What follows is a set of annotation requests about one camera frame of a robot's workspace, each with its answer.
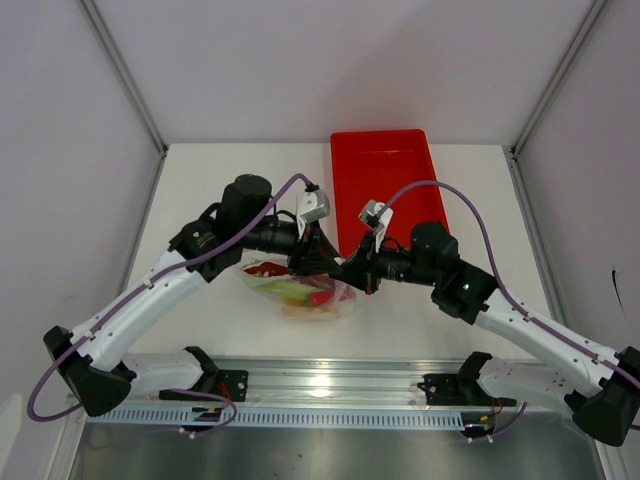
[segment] white tabletop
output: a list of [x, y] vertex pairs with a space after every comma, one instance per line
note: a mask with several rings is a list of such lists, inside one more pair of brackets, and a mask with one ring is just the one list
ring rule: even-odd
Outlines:
[[[463, 191], [480, 210], [507, 285], [543, 313], [548, 307], [520, 209], [499, 146], [431, 145], [439, 180]], [[302, 172], [333, 197], [328, 144], [176, 144], [166, 159], [133, 268], [142, 276], [182, 226], [219, 201], [236, 176], [267, 178], [277, 190]], [[294, 187], [301, 191], [302, 184]], [[489, 270], [480, 230], [467, 207], [442, 193], [451, 233], [470, 263]], [[295, 193], [279, 208], [295, 210]], [[333, 218], [323, 225], [335, 242]], [[249, 290], [229, 269], [183, 301], [133, 347], [166, 353], [198, 345], [214, 356], [359, 359], [464, 359], [479, 350], [507, 359], [530, 359], [502, 338], [440, 312], [429, 288], [383, 281], [373, 296], [360, 295], [356, 311], [335, 320], [285, 317], [280, 306]]]

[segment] white enclosure wall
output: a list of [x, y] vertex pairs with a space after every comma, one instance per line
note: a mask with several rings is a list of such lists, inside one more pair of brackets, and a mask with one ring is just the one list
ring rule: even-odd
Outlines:
[[520, 161], [571, 326], [616, 348], [640, 343], [639, 22], [611, 2]]
[[97, 0], [167, 143], [511, 145], [591, 0]]
[[[0, 5], [0, 404], [50, 362], [42, 335], [108, 303], [158, 155], [75, 2]], [[38, 409], [54, 413], [55, 378]], [[3, 478], [42, 478], [61, 422], [23, 412]]]

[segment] purple cable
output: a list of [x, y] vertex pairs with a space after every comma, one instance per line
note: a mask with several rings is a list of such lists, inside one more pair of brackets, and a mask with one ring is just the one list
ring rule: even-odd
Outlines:
[[504, 435], [505, 433], [507, 433], [509, 430], [511, 430], [513, 428], [513, 426], [518, 422], [518, 420], [520, 420], [522, 418], [522, 416], [524, 415], [524, 411], [527, 409], [528, 405], [529, 404], [527, 402], [524, 402], [522, 404], [522, 407], [520, 407], [520, 411], [516, 415], [516, 418], [514, 418], [513, 421], [509, 425], [507, 425], [506, 427], [498, 430], [497, 432], [493, 432], [491, 435], [488, 435], [488, 436], [485, 435], [484, 437], [474, 438], [471, 441], [471, 443], [488, 442], [489, 441], [489, 437], [496, 438], [496, 437], [499, 437], [500, 435]]
[[[291, 188], [291, 186], [297, 180], [304, 181], [304, 183], [306, 185], [311, 184], [309, 179], [306, 176], [304, 176], [302, 173], [296, 173], [293, 177], [291, 177], [282, 186], [282, 188], [280, 190], [278, 190], [278, 192], [273, 196], [273, 198], [269, 201], [269, 203], [267, 203], [267, 205], [260, 211], [260, 213], [258, 213], [258, 215], [256, 215], [253, 220], [251, 220], [242, 230], [240, 230], [238, 233], [236, 233], [233, 237], [231, 237], [229, 240], [227, 240], [223, 244], [219, 245], [218, 247], [214, 248], [210, 252], [205, 253], [204, 255], [201, 255], [201, 256], [193, 258], [191, 260], [186, 260], [184, 262], [176, 263], [174, 265], [170, 265], [170, 266], [166, 267], [164, 270], [161, 270], [160, 272], [155, 274], [153, 277], [151, 277], [150, 278], [151, 282], [155, 283], [158, 280], [160, 280], [162, 277], [164, 277], [166, 274], [168, 274], [170, 272], [173, 272], [174, 270], [177, 270], [179, 268], [191, 267], [193, 265], [198, 265], [200, 263], [206, 262], [207, 260], [209, 260], [209, 259], [215, 257], [216, 255], [219, 255], [220, 253], [224, 252], [229, 247], [235, 245], [245, 235], [247, 235], [256, 225], [258, 225], [258, 223], [260, 223], [260, 221], [269, 213], [269, 211], [274, 207], [274, 205], [276, 205], [278, 203], [278, 201], [284, 196], [284, 194], [287, 192], [287, 190], [289, 190]], [[111, 310], [109, 310], [89, 330], [90, 335], [95, 335], [96, 332], [99, 331], [104, 326], [105, 323], [107, 323], [116, 313], [118, 313], [118, 311], [120, 311], [120, 309], [122, 309], [122, 307], [127, 305], [131, 300], [136, 298], [138, 295], [140, 295], [145, 290], [147, 290], [147, 286], [144, 285], [144, 284], [141, 284], [138, 287], [136, 287], [134, 290], [132, 290], [129, 294], [127, 294], [127, 296], [125, 296], [122, 300], [120, 300], [118, 303], [116, 303], [114, 305], [114, 307]], [[38, 395], [40, 394], [40, 391], [42, 390], [42, 387], [44, 387], [45, 383], [47, 383], [47, 381], [49, 380], [51, 375], [53, 375], [53, 373], [58, 369], [58, 367], [60, 367], [60, 365], [62, 365], [62, 363], [67, 358], [69, 358], [69, 356], [72, 353], [74, 353], [76, 350], [78, 350], [88, 340], [89, 340], [88, 337], [86, 337], [86, 336], [82, 337], [80, 340], [78, 340], [76, 343], [74, 343], [71, 347], [69, 347], [68, 350], [66, 350], [62, 355], [60, 355], [49, 366], [49, 368], [47, 368], [47, 370], [44, 372], [44, 374], [42, 375], [40, 380], [38, 380], [38, 382], [36, 383], [36, 386], [33, 387], [33, 391], [31, 392], [31, 395], [29, 395], [29, 400], [27, 401], [27, 415], [29, 416], [29, 418], [31, 420], [33, 420], [34, 422], [52, 422], [54, 420], [58, 420], [58, 419], [60, 419], [62, 417], [65, 417], [65, 416], [69, 415], [71, 412], [74, 412], [74, 411], [78, 410], [82, 406], [81, 404], [77, 404], [77, 405], [74, 405], [74, 406], [68, 408], [67, 410], [64, 410], [62, 412], [56, 413], [54, 415], [48, 415], [48, 416], [40, 416], [35, 411], [36, 399], [38, 398]]]
[[[471, 210], [471, 212], [473, 213], [473, 215], [476, 217], [476, 220], [478, 222], [478, 225], [480, 226], [480, 230], [482, 231], [482, 238], [484, 239], [484, 244], [487, 248], [487, 255], [489, 256], [489, 263], [491, 264], [491, 270], [493, 271], [493, 276], [496, 279], [496, 282], [498, 284], [498, 288], [500, 289], [500, 291], [502, 292], [502, 294], [504, 295], [504, 297], [507, 299], [507, 301], [511, 304], [511, 306], [513, 308], [515, 308], [522, 316], [524, 317], [528, 317], [529, 320], [536, 326], [540, 327], [541, 329], [543, 329], [545, 332], [553, 335], [554, 337], [556, 337], [557, 339], [563, 341], [564, 343], [566, 343], [567, 345], [569, 345], [570, 347], [573, 347], [574, 349], [578, 350], [580, 353], [586, 355], [587, 357], [591, 358], [592, 360], [595, 361], [599, 361], [598, 360], [598, 355], [596, 355], [595, 353], [593, 353], [591, 350], [589, 350], [588, 348], [585, 348], [584, 346], [580, 345], [579, 343], [571, 340], [569, 337], [567, 337], [566, 335], [563, 335], [562, 333], [558, 332], [557, 330], [555, 330], [553, 327], [551, 327], [550, 325], [547, 325], [546, 323], [544, 323], [543, 321], [541, 321], [540, 319], [536, 318], [536, 317], [529, 317], [529, 312], [527, 312], [527, 310], [525, 308], [522, 307], [522, 305], [520, 305], [509, 293], [509, 291], [507, 290], [507, 287], [505, 286], [504, 282], [502, 281], [502, 277], [500, 276], [500, 272], [498, 272], [498, 266], [496, 265], [496, 259], [493, 255], [493, 249], [491, 248], [491, 241], [489, 240], [489, 233], [487, 232], [487, 228], [484, 224], [484, 221], [482, 220], [482, 217], [480, 216], [480, 212], [478, 212], [478, 209], [475, 207], [475, 205], [473, 203], [471, 203], [471, 200], [469, 200], [461, 191], [459, 191], [458, 189], [452, 187], [449, 184], [446, 183], [442, 183], [439, 182], [437, 180], [420, 180], [418, 182], [413, 182], [410, 183], [409, 185], [406, 185], [405, 187], [403, 187], [402, 189], [400, 189], [398, 192], [396, 192], [396, 194], [391, 197], [391, 200], [389, 200], [384, 207], [382, 207], [382, 209], [378, 212], [378, 218], [380, 218], [382, 216], [382, 214], [389, 208], [391, 207], [391, 205], [393, 205], [393, 203], [398, 200], [398, 198], [400, 198], [402, 195], [404, 195], [405, 193], [407, 193], [409, 190], [412, 190], [416, 187], [423, 187], [423, 186], [435, 186], [435, 187], [440, 187], [440, 188], [444, 188], [445, 190], [449, 190], [450, 192], [454, 193], [455, 195], [457, 195], [464, 203], [467, 204], [467, 206], [469, 207], [469, 209]], [[617, 365], [614, 365], [613, 363], [611, 363], [609, 360], [603, 360], [602, 364], [605, 367], [610, 368], [611, 370], [613, 370], [615, 373], [617, 373], [618, 375], [621, 375], [622, 377], [624, 377], [626, 380], [628, 380], [634, 387], [636, 387], [638, 390], [640, 390], [640, 381], [636, 380], [630, 373], [625, 372], [623, 369], [621, 369], [620, 367], [618, 367]]]

